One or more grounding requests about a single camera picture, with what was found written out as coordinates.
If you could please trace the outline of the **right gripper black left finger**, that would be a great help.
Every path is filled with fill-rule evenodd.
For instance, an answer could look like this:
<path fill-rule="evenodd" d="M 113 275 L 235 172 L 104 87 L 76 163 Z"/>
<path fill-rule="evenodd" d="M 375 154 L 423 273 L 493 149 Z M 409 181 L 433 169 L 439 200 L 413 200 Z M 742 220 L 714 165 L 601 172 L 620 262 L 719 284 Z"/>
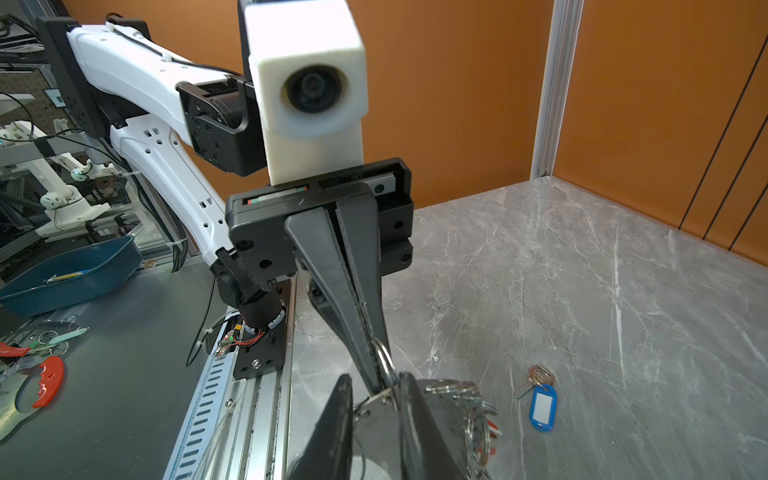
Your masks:
<path fill-rule="evenodd" d="M 303 455 L 289 471 L 295 479 L 348 479 L 353 458 L 353 385 L 341 375 L 317 421 Z"/>

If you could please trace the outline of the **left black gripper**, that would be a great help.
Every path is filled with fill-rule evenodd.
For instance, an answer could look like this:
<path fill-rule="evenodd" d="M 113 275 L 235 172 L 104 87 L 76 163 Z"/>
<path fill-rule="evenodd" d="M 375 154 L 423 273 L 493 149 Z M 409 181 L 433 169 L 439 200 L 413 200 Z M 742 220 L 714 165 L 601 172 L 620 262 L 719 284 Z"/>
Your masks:
<path fill-rule="evenodd" d="M 256 284 L 294 274 L 296 257 L 311 278 L 312 305 L 342 340 L 372 395 L 384 381 L 371 339 L 390 348 L 381 276 L 411 264 L 411 183 L 409 168 L 392 158 L 227 201 L 231 257 Z M 334 203 L 340 231 L 328 210 L 318 208 Z"/>

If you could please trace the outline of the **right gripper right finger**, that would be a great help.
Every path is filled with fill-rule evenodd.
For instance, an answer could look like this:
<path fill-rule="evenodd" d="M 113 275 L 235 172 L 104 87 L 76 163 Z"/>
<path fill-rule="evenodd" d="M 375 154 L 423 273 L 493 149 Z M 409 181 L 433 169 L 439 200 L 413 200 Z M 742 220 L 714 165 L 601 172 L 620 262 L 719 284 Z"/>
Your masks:
<path fill-rule="evenodd" d="M 402 478 L 462 479 L 412 374 L 399 375 L 397 398 Z"/>

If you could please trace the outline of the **metal keyring with chain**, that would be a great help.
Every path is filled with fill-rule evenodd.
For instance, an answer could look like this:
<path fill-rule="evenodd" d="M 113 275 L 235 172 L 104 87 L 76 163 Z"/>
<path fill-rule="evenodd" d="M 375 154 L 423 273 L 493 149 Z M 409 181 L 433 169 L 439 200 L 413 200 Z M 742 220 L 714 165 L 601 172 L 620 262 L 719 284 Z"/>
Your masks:
<path fill-rule="evenodd" d="M 384 389 L 354 410 L 353 456 L 373 463 L 391 479 L 403 479 L 399 446 L 397 388 L 399 375 L 388 350 L 373 342 L 375 359 L 383 370 Z M 463 473 L 462 479 L 489 479 L 488 463 L 497 434 L 489 417 L 496 413 L 471 381 L 416 379 L 431 414 Z"/>

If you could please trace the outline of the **blue tag key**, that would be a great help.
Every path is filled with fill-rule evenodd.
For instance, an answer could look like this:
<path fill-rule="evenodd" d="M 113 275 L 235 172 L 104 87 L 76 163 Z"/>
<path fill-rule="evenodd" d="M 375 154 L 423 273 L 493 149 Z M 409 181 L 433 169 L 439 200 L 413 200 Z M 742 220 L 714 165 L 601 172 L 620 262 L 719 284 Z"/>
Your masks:
<path fill-rule="evenodd" d="M 550 432 L 556 420 L 558 393 L 555 375 L 546 367 L 535 364 L 527 371 L 524 383 L 514 391 L 514 398 L 532 394 L 529 420 L 539 432 Z"/>

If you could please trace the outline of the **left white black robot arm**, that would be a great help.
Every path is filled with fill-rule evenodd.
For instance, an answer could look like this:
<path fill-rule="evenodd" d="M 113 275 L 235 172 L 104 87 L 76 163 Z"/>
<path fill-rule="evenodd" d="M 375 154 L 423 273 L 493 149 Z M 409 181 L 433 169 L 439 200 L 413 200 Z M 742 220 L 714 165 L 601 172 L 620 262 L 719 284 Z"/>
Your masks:
<path fill-rule="evenodd" d="M 412 175 L 366 163 L 366 50 L 344 1 L 242 1 L 245 71 L 197 64 L 138 20 L 38 20 L 86 133 L 143 175 L 192 236 L 222 301 L 263 334 L 303 276 L 367 389 L 397 382 L 381 280 L 406 269 Z"/>

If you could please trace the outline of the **white vented grille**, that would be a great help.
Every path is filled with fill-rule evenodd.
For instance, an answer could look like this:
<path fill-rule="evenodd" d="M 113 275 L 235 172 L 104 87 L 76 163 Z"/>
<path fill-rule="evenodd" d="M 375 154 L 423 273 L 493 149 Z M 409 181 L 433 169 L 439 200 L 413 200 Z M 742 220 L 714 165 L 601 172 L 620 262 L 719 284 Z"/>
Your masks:
<path fill-rule="evenodd" d="M 243 387 L 234 378 L 237 347 L 205 357 L 198 384 L 165 468 L 165 479 L 234 479 L 236 417 Z"/>

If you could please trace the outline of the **blue plastic bin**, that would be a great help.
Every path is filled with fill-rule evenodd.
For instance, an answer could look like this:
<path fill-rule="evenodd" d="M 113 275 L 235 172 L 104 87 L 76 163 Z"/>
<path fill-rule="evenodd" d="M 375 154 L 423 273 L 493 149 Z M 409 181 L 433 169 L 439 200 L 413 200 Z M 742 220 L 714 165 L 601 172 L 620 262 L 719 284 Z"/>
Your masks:
<path fill-rule="evenodd" d="M 92 301 L 120 287 L 143 263 L 132 236 L 112 239 L 46 260 L 1 289 L 1 305 L 34 317 Z"/>

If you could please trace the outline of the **red plastic tool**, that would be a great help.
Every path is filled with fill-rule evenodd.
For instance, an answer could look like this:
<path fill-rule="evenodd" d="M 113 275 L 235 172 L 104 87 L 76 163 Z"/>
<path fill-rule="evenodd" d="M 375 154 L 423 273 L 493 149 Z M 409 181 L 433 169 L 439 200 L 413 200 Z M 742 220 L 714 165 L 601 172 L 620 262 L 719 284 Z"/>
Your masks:
<path fill-rule="evenodd" d="M 40 368 L 42 371 L 38 382 L 37 400 L 32 405 L 34 409 L 46 407 L 54 400 L 66 374 L 65 363 L 59 356 L 48 357 Z"/>

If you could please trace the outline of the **aluminium front rail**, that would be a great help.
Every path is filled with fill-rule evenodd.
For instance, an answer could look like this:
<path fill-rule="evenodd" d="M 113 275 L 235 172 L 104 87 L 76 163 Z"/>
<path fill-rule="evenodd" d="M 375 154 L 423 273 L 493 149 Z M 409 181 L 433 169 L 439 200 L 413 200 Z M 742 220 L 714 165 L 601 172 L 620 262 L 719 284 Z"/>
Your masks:
<path fill-rule="evenodd" d="M 291 279 L 291 301 L 282 368 L 258 378 L 241 379 L 244 401 L 236 417 L 236 477 L 234 479 L 282 479 L 286 454 L 291 394 L 291 362 L 294 337 L 296 279 Z"/>

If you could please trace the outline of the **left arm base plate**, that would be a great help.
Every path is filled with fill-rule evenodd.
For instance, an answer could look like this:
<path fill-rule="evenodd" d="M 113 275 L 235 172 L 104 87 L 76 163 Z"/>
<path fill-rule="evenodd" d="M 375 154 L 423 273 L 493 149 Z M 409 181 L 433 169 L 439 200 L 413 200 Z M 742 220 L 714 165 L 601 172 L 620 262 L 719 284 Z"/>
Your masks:
<path fill-rule="evenodd" d="M 285 305 L 284 319 L 254 345 L 237 347 L 232 373 L 235 380 L 258 378 L 279 371 L 284 364 L 290 304 L 294 299 L 293 281 L 282 281 L 274 290 Z"/>

